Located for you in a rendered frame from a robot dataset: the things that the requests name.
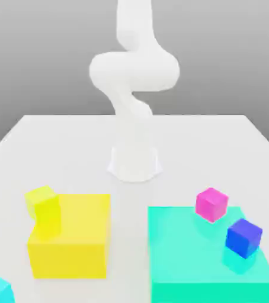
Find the small yellow cube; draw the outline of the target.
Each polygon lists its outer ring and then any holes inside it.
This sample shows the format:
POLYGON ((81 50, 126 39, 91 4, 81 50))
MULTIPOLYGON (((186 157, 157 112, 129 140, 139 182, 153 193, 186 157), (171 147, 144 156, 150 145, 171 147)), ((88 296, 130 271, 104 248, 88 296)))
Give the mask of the small yellow cube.
POLYGON ((35 205, 36 231, 40 240, 56 237, 61 231, 61 208, 58 199, 35 205))
POLYGON ((57 205, 59 197, 49 185, 44 185, 27 192, 25 194, 25 203, 29 216, 35 220, 37 207, 44 204, 47 206, 57 205))

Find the small blue cube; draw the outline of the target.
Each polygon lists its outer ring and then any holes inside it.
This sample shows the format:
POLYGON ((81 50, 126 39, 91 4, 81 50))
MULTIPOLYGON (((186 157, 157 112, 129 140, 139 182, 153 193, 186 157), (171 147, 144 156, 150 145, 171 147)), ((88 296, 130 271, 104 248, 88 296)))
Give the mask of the small blue cube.
POLYGON ((225 246, 247 259, 258 249, 261 237, 262 228, 241 218, 228 228, 225 246))

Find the large yellow box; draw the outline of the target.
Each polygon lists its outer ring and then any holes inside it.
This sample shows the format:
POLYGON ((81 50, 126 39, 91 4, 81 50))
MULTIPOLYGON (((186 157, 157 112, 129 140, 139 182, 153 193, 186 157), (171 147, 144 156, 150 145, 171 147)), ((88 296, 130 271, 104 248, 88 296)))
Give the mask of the large yellow box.
POLYGON ((61 217, 45 236, 34 228, 27 250, 36 279, 104 279, 110 243, 109 194, 60 194, 61 217))

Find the large turquoise box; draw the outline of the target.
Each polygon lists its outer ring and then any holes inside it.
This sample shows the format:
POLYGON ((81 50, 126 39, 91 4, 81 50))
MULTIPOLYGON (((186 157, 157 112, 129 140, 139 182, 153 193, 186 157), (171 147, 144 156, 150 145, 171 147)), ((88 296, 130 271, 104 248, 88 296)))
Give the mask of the large turquoise box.
POLYGON ((225 246, 228 228, 243 217, 239 207, 215 223, 194 207, 149 207, 150 303, 269 303, 263 251, 244 259, 225 246))

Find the small pink cube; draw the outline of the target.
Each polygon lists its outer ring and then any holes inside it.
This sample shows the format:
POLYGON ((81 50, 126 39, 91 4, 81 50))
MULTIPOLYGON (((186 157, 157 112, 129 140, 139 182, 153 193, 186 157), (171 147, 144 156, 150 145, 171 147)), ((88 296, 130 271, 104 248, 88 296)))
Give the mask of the small pink cube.
POLYGON ((195 212, 214 223, 226 214, 229 197, 215 188, 207 188, 196 198, 195 212))

